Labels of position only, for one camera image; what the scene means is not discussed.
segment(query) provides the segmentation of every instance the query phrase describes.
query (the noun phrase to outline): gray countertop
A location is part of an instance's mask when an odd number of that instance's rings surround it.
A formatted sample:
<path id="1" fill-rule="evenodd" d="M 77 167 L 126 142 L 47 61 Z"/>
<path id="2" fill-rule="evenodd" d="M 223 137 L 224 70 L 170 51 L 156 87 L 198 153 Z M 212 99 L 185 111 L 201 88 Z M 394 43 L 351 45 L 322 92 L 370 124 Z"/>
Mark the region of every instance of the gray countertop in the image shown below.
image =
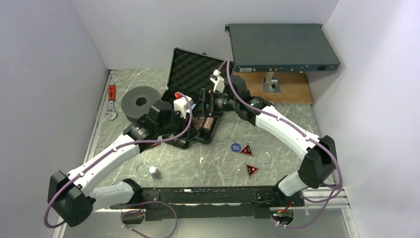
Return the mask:
<path id="1" fill-rule="evenodd" d="M 127 69 L 117 72 L 115 109 L 118 118 L 114 121 L 104 119 L 95 155 L 109 146 L 130 124 L 120 107 L 122 96 L 138 86 L 153 87 L 162 95 L 167 89 L 168 75 L 169 69 Z M 275 107 L 303 129 L 319 134 L 310 105 L 276 104 Z M 285 175 L 294 172 L 301 163 L 283 142 L 267 131 L 240 120 L 235 113 L 226 113 L 215 130 L 213 141 L 208 145 L 191 142 L 188 149 L 180 149 L 161 144 L 147 150 L 113 171 L 100 186 L 126 178 L 132 178 L 142 187 L 274 185 Z M 232 143 L 239 143 L 242 147 L 250 144 L 255 156 L 232 152 Z M 264 163 L 268 155 L 270 161 Z M 156 165 L 161 177 L 153 179 L 151 176 L 139 176 L 136 168 L 142 162 Z M 260 170 L 248 178 L 246 164 Z"/>

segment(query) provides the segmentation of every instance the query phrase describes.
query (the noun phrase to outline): round sticker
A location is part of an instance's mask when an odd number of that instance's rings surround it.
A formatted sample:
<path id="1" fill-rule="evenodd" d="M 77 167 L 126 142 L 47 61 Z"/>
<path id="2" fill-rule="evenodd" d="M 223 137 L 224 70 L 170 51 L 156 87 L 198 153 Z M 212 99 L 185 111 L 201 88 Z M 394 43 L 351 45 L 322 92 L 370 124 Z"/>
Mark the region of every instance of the round sticker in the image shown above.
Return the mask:
<path id="1" fill-rule="evenodd" d="M 230 147 L 232 149 L 233 152 L 238 153 L 241 151 L 242 147 L 240 144 L 238 143 L 233 143 L 232 146 Z"/>

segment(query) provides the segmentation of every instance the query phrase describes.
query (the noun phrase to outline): white label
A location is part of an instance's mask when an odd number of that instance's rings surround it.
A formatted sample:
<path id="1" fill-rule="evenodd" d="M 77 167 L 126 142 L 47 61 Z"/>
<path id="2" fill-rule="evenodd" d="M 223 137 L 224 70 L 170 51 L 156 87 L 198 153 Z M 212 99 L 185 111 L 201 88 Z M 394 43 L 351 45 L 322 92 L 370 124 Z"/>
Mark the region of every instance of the white label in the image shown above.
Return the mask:
<path id="1" fill-rule="evenodd" d="M 252 68 L 240 68 L 239 72 L 251 72 Z"/>

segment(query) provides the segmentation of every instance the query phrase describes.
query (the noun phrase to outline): wrench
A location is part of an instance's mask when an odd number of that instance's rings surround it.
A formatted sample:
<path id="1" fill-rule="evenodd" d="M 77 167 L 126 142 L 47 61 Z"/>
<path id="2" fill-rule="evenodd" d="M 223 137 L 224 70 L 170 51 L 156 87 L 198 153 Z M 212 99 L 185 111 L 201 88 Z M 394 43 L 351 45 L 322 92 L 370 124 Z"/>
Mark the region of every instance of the wrench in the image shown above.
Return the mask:
<path id="1" fill-rule="evenodd" d="M 108 107 L 106 109 L 105 114 L 108 115 L 108 120 L 115 120 L 118 116 L 117 111 L 114 108 L 114 102 L 115 102 L 115 83 L 109 83 L 108 86 Z"/>

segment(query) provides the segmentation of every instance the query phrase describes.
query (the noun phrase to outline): red triangle sticker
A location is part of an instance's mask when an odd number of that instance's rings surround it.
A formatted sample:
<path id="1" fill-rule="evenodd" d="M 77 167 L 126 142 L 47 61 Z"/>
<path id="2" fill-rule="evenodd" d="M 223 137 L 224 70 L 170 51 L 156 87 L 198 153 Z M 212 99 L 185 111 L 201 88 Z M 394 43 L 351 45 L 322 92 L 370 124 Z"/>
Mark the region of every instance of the red triangle sticker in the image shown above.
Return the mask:
<path id="1" fill-rule="evenodd" d="M 245 148 L 240 153 L 254 156 L 254 154 L 252 153 L 251 147 L 249 145 L 245 146 Z"/>
<path id="2" fill-rule="evenodd" d="M 251 177 L 252 175 L 254 175 L 259 168 L 252 166 L 252 165 L 246 165 L 247 166 L 247 172 L 248 172 L 248 176 Z"/>

